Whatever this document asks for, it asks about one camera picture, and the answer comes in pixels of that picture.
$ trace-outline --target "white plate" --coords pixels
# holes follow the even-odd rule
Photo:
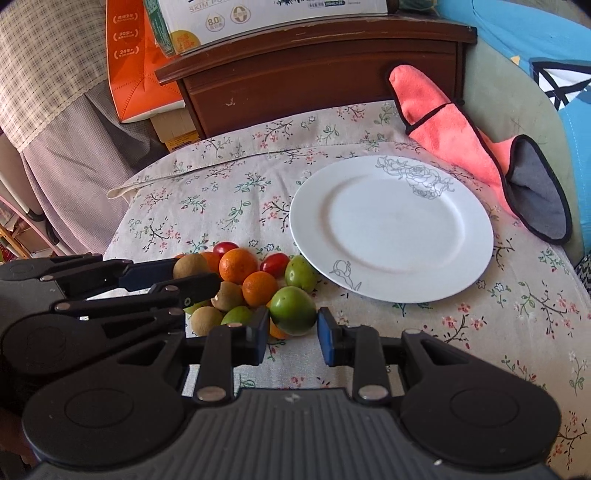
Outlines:
[[[491,222],[474,194],[411,158],[375,155],[312,175],[290,208],[295,244],[323,275],[379,300],[423,303],[478,280]]]

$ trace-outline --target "wooden drawer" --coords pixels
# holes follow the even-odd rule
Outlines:
[[[199,50],[157,72],[178,81],[202,138],[296,113],[392,98],[388,75],[408,63],[462,96],[474,29],[407,17],[290,25]]]

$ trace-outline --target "pink towel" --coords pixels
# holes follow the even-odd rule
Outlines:
[[[494,143],[424,73],[400,65],[390,74],[407,134],[496,193],[501,206],[535,235],[566,243],[572,220],[564,191],[539,146],[527,135]]]

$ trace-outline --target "tablecloth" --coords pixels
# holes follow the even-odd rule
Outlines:
[[[493,226],[491,262],[465,291],[421,304],[367,299],[319,277],[317,305],[329,307],[342,325],[370,325],[383,336],[422,329],[547,390],[562,413],[549,464],[565,477],[591,473],[587,292],[562,249],[503,211],[488,186],[409,139],[393,102],[296,115],[164,157],[110,193],[130,205],[105,257],[157,260],[205,251],[220,241],[246,247],[259,260],[275,252],[297,254],[289,226],[297,189],[332,162],[368,154],[415,158],[470,188]],[[394,393],[402,393],[395,368],[390,376]],[[351,380],[351,369],[325,366],[314,332],[270,338],[261,366],[235,369],[237,388],[350,387]]]

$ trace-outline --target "red cherry tomato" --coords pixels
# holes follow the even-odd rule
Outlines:
[[[275,278],[280,278],[285,274],[290,257],[285,254],[272,254],[263,260],[261,270],[270,273]]]
[[[213,247],[213,253],[223,257],[226,252],[234,250],[235,248],[238,248],[238,245],[232,242],[219,242],[215,247]]]

